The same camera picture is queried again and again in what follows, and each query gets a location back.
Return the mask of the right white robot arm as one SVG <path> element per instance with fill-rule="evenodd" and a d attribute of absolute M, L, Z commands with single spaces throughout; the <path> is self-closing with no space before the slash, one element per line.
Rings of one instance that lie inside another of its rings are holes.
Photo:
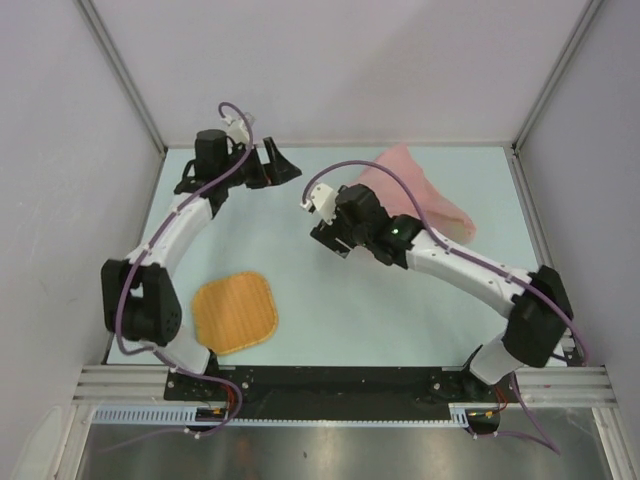
<path fill-rule="evenodd" d="M 545 367 L 573 319 L 553 268 L 542 265 L 528 272 L 478 256 L 414 216 L 390 215 L 364 185 L 334 190 L 318 184 L 301 206 L 320 217 L 312 238 L 339 256 L 362 247 L 384 265 L 449 283 L 505 319 L 504 332 L 474 351 L 464 366 L 461 388 L 473 401 L 486 400 L 503 377 L 523 366 Z"/>

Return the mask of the woven bamboo tray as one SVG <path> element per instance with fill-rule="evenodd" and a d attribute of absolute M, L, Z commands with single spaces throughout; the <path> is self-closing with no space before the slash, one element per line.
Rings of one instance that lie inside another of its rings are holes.
<path fill-rule="evenodd" d="M 203 285 L 191 301 L 196 339 L 229 355 L 270 339 L 279 316 L 266 278 L 252 271 Z"/>

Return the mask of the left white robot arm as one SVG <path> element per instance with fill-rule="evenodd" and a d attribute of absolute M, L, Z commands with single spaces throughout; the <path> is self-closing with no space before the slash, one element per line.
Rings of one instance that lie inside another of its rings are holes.
<path fill-rule="evenodd" d="M 302 172 L 270 137 L 258 147 L 250 139 L 208 129 L 197 133 L 194 152 L 173 190 L 166 217 L 125 258 L 103 264 L 101 287 L 105 325 L 120 352 L 127 357 L 150 353 L 171 368 L 188 371 L 187 389 L 207 400 L 221 387 L 217 355 L 183 326 L 172 276 L 231 189 L 279 186 Z"/>

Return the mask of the pink plastic bag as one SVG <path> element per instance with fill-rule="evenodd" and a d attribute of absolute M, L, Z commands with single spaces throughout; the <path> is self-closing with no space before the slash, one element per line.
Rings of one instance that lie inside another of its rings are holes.
<path fill-rule="evenodd" d="M 407 145 L 398 144 L 388 148 L 376 158 L 375 163 L 386 167 L 403 181 L 432 228 L 462 245 L 474 240 L 476 227 L 471 218 L 429 182 Z M 369 187 L 389 216 L 406 214 L 419 219 L 404 189 L 383 171 L 365 167 L 354 184 Z"/>

